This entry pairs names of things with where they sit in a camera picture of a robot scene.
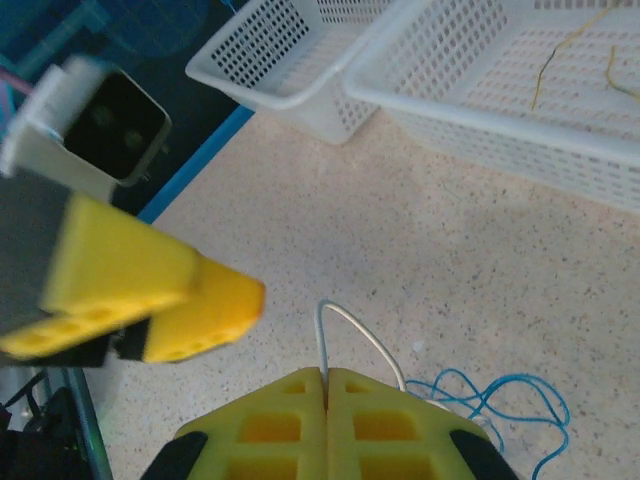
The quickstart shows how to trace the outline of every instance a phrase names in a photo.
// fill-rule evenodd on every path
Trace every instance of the yellow 3d-printed part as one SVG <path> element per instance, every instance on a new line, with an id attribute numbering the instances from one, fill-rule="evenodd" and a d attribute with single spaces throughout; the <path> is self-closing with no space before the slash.
<path id="1" fill-rule="evenodd" d="M 487 438 L 469 420 L 388 385 L 329 372 L 330 480 L 475 480 L 449 437 L 456 429 Z"/>
<path id="2" fill-rule="evenodd" d="M 72 315 L 140 304 L 164 308 L 190 293 L 198 259 L 196 250 L 175 238 L 75 194 L 40 307 Z"/>
<path id="3" fill-rule="evenodd" d="M 38 307 L 53 316 L 0 338 L 19 359 L 77 345 L 185 302 L 200 254 L 82 194 L 66 207 Z"/>
<path id="4" fill-rule="evenodd" d="M 189 480 L 324 480 L 322 380 L 305 368 L 182 427 L 208 440 Z"/>
<path id="5" fill-rule="evenodd" d="M 236 341 L 260 317 L 262 283 L 204 257 L 198 271 L 187 302 L 153 315 L 145 362 L 174 362 Z"/>

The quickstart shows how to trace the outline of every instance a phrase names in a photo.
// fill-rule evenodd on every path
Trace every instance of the white cable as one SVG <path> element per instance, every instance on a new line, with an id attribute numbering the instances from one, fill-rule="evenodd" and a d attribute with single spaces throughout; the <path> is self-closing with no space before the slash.
<path id="1" fill-rule="evenodd" d="M 339 313 L 344 318 L 349 320 L 360 332 L 369 339 L 373 346 L 378 349 L 378 351 L 382 354 L 385 360 L 391 365 L 393 373 L 396 375 L 396 380 L 398 381 L 398 388 L 402 392 L 407 391 L 407 384 L 404 379 L 404 375 L 402 374 L 402 370 L 396 362 L 396 359 L 393 358 L 393 355 L 389 353 L 389 350 L 385 348 L 385 346 L 378 340 L 378 338 L 371 333 L 371 331 L 365 327 L 360 320 L 354 317 L 351 313 L 349 313 L 344 307 L 341 307 L 335 302 L 330 300 L 322 300 L 318 304 L 318 308 L 316 309 L 316 314 L 314 316 L 314 323 L 316 327 L 316 342 L 318 344 L 318 355 L 320 356 L 320 373 L 322 374 L 322 381 L 324 382 L 325 389 L 329 385 L 329 362 L 327 359 L 327 344 L 324 339 L 324 328 L 322 326 L 322 310 L 327 307 L 334 312 Z"/>

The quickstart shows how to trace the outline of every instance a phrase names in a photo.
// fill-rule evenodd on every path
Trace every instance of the black camera lens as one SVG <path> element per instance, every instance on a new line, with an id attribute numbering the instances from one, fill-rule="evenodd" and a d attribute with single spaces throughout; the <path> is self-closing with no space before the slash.
<path id="1" fill-rule="evenodd" d="M 100 128 L 109 128 L 113 126 L 116 121 L 113 111 L 106 105 L 96 105 L 92 108 L 91 118 Z"/>
<path id="2" fill-rule="evenodd" d="M 140 150 L 144 146 L 144 138 L 137 130 L 124 132 L 124 144 L 129 150 Z"/>

